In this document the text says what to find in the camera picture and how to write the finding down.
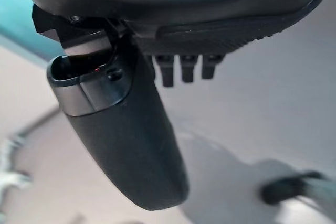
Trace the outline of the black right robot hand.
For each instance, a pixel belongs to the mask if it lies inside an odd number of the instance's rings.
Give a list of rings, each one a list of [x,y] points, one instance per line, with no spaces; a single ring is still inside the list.
[[[322,0],[32,0],[36,31],[61,44],[47,67],[60,108],[116,188],[161,210],[189,193],[184,161],[154,79],[212,79],[224,57],[282,32]]]

